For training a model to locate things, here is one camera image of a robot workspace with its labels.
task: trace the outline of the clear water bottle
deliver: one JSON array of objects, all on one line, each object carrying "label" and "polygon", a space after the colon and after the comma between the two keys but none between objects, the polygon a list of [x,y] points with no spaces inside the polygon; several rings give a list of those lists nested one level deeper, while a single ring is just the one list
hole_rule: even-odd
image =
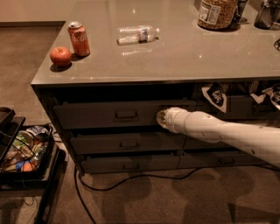
[{"label": "clear water bottle", "polygon": [[158,28],[150,25],[127,26],[117,28],[119,46],[148,43],[158,39]]}]

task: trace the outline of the baseboard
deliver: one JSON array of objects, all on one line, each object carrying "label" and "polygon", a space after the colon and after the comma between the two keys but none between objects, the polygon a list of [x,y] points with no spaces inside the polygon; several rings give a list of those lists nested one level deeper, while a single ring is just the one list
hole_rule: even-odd
[{"label": "baseboard", "polygon": [[65,21],[0,22],[0,27],[61,27]]}]

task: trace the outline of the apple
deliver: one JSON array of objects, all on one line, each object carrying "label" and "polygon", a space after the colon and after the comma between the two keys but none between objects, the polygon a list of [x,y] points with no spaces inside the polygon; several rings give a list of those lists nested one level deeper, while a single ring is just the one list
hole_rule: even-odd
[{"label": "apple", "polygon": [[72,54],[68,48],[57,46],[51,50],[50,58],[52,63],[57,67],[67,67],[71,63]]}]

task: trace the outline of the wall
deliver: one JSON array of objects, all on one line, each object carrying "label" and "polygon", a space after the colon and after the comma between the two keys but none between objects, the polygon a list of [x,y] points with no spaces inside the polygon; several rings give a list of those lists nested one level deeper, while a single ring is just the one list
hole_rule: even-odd
[{"label": "wall", "polygon": [[0,0],[0,22],[65,21],[78,1]]}]

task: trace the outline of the cabinet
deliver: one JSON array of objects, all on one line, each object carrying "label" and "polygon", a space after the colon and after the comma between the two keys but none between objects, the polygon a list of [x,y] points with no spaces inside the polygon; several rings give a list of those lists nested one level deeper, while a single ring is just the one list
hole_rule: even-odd
[{"label": "cabinet", "polygon": [[[54,68],[46,55],[34,77],[31,86],[81,173],[265,164],[224,143],[170,133],[157,124],[156,115],[180,107],[231,122],[276,123],[280,112],[269,97],[258,104],[246,91],[227,93],[223,113],[201,92],[214,82],[278,83],[275,36],[268,38],[250,25],[257,13],[251,6],[244,12],[252,15],[249,25],[214,32],[196,25],[192,1],[167,2],[78,2],[53,47],[63,43],[73,50],[67,25],[79,20],[87,29],[91,54],[74,58],[65,69]],[[131,7],[138,9],[133,18]],[[161,29],[159,40],[116,44],[117,27],[142,21]]]}]

